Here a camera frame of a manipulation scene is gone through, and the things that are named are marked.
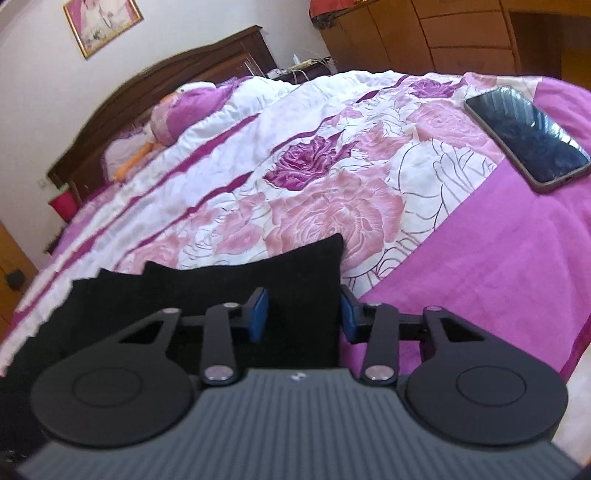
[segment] purple rose print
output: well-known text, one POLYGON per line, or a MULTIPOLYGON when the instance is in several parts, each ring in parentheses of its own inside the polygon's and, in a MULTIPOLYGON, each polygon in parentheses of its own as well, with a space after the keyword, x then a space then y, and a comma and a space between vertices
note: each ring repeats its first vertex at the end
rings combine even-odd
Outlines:
POLYGON ((411 84, 413 95, 418 98, 451 98, 458 88, 468 85, 466 79, 460 80, 455 85, 452 81, 439 83, 437 80, 421 79, 411 84))
POLYGON ((336 143, 341 133, 328 138, 317 136, 310 143, 290 146, 275 164, 275 170, 263 178, 276 187, 299 192, 311 181, 326 177, 334 164, 351 156, 356 144, 343 145, 337 152, 336 143))

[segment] white wall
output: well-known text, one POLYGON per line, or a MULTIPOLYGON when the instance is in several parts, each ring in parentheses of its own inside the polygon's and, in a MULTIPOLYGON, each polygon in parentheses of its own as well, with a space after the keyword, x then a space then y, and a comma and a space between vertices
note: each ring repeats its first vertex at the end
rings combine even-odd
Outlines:
POLYGON ((275 61, 325 56, 309 0, 137 0, 145 20, 84 60, 65 0, 9 0, 0 11, 0 220, 37 267, 62 222, 37 180, 121 83, 180 51, 261 25, 275 61))

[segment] headboard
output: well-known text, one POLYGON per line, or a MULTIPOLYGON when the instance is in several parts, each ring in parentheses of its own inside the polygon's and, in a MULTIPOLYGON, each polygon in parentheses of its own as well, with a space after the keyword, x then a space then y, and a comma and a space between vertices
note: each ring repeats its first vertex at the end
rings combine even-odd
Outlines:
POLYGON ((233 76, 263 76, 277 68, 257 25, 212 45, 163 60, 125 82, 82 128, 47 173, 57 186, 68 183, 78 202, 104 184, 100 158, 111 141, 164 96, 195 80, 222 82, 233 76))

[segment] framed picture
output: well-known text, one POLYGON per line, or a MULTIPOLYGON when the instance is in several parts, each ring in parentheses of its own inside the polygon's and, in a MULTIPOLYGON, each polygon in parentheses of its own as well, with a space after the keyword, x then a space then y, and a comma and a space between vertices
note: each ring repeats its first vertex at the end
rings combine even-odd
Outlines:
POLYGON ((86 59, 144 19, 135 0, 70 0, 64 12, 86 59))

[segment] smartphone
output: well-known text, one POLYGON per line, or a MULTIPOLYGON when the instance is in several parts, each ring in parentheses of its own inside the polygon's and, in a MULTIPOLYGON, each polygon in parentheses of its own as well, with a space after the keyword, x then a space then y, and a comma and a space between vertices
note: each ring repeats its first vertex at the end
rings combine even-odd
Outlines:
POLYGON ((466 100, 465 108, 495 140, 535 192, 591 173, 589 154, 559 124, 512 87, 466 100))

